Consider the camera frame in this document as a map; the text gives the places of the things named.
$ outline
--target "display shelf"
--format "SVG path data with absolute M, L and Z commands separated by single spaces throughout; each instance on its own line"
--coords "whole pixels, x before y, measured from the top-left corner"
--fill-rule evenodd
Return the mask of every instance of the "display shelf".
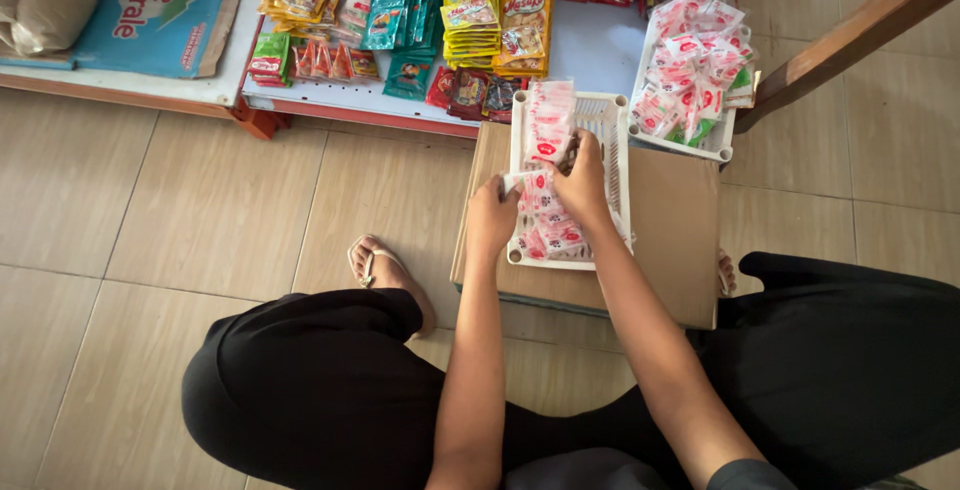
M 553 9 L 550 76 L 573 78 L 577 90 L 630 98 L 641 61 L 645 19 L 635 6 L 584 5 L 558 1 Z M 264 22 L 263 30 L 273 25 Z M 375 52 L 380 75 L 390 68 L 390 52 Z M 434 62 L 433 83 L 442 57 Z M 250 107 L 476 137 L 479 123 L 462 121 L 442 109 L 383 95 L 383 83 L 334 84 L 295 79 L 289 88 L 262 87 L 246 78 L 243 96 Z
M 0 66 L 0 86 L 108 101 L 112 99 L 109 92 L 116 92 L 118 99 L 130 99 L 132 96 L 162 99 L 168 101 L 171 105 L 168 108 L 171 109 L 176 109 L 177 103 L 192 103 L 209 104 L 223 111 L 224 107 L 237 105 L 240 83 L 260 23 L 258 3 L 259 0 L 240 0 L 236 18 L 217 63 L 217 73 L 210 78 L 170 79 L 110 70 L 80 68 L 66 71 Z M 81 92 L 82 87 L 100 90 L 85 95 Z M 117 101 L 136 103 L 133 100 Z

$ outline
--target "person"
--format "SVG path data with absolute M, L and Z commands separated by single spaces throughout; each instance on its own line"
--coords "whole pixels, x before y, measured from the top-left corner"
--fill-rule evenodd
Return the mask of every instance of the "person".
M 212 324 L 182 384 L 199 446 L 291 488 L 401 490 L 851 490 L 960 447 L 960 290 L 754 252 L 740 271 L 765 290 L 719 300 L 695 350 L 614 229 L 596 139 L 578 138 L 554 182 L 637 386 L 572 417 L 505 401 L 496 262 L 519 194 L 495 177 L 466 212 L 446 374 L 403 345 L 436 321 L 424 290 L 363 237 L 348 259 L 366 289 Z

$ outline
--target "hand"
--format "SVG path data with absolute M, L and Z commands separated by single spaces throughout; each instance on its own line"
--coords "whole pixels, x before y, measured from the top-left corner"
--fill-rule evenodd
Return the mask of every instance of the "hand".
M 595 135 L 585 129 L 578 129 L 576 136 L 580 139 L 580 151 L 577 152 L 569 177 L 565 177 L 554 165 L 546 164 L 547 169 L 553 171 L 553 187 L 563 207 L 587 233 L 606 227 L 614 228 L 604 193 L 600 143 Z
M 500 201 L 503 177 L 491 178 L 477 188 L 466 206 L 466 258 L 494 263 L 517 227 L 517 203 L 523 184 L 510 189 Z

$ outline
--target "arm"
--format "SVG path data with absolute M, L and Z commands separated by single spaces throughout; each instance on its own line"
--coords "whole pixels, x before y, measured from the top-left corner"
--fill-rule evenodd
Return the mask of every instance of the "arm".
M 683 331 L 623 244 L 607 208 L 603 162 L 593 134 L 581 130 L 569 177 L 554 171 L 560 200 L 593 249 L 606 309 L 647 408 L 697 490 L 726 463 L 763 455 L 717 396 Z
M 489 180 L 467 206 L 466 276 L 427 490 L 493 489 L 500 482 L 506 379 L 497 259 L 514 232 L 520 199 L 513 189 L 500 202 L 500 183 Z

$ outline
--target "wooden leg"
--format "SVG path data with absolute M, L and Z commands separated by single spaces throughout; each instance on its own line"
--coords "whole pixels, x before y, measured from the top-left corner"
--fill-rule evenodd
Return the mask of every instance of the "wooden leg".
M 244 102 L 243 97 L 240 98 L 240 103 L 236 109 L 233 109 L 230 113 L 240 128 L 246 129 L 250 135 L 257 139 L 270 140 L 274 138 L 274 132 L 277 131 L 277 128 L 290 128 L 290 115 L 253 109 Z
M 776 69 L 756 90 L 753 109 L 740 109 L 733 133 L 798 101 L 954 0 L 867 0 L 833 30 Z

